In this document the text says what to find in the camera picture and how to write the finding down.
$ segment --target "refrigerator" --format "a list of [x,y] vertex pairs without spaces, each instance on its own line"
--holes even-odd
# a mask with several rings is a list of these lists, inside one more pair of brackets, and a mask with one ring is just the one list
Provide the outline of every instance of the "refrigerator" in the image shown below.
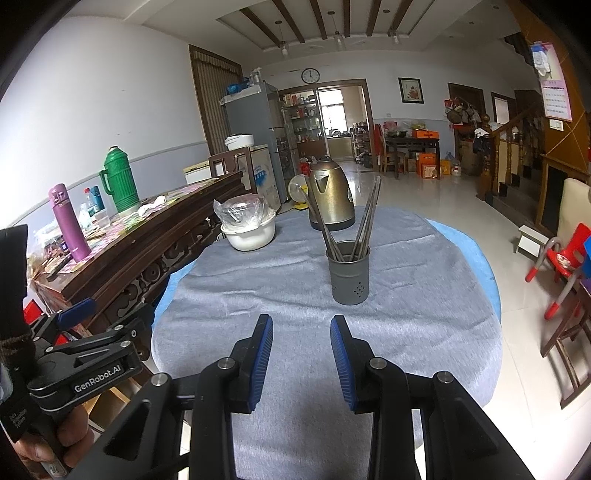
[[232,135],[251,134],[255,145],[267,145],[277,192],[281,203],[286,202],[287,185],[299,172],[300,157],[278,90],[262,82],[224,97],[223,104]]

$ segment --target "green thermos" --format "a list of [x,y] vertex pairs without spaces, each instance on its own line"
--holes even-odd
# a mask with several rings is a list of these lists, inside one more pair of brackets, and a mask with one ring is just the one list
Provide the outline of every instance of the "green thermos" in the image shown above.
[[138,189],[135,187],[127,153],[119,147],[111,147],[100,173],[105,192],[113,197],[117,213],[133,213],[140,207]]

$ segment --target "wall clock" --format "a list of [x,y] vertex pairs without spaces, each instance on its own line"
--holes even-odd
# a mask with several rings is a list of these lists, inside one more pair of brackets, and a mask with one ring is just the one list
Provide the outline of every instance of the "wall clock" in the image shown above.
[[304,83],[316,83],[320,80],[320,72],[316,69],[305,69],[301,73],[301,79]]

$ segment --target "white bowl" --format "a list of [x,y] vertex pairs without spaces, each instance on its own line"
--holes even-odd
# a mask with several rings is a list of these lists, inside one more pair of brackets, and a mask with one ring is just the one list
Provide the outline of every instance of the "white bowl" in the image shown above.
[[255,144],[254,135],[233,135],[224,142],[228,150],[237,150],[238,148],[252,147]]
[[241,252],[249,252],[267,245],[275,236],[275,215],[250,232],[228,232],[222,225],[222,232],[228,237],[230,245]]

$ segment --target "small white step stool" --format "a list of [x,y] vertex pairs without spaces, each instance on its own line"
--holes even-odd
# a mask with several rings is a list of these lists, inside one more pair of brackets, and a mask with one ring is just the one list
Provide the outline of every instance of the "small white step stool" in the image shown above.
[[519,249],[522,249],[537,258],[540,254],[540,248],[546,244],[548,237],[525,225],[519,227],[519,232],[521,236],[515,249],[515,253],[517,253]]

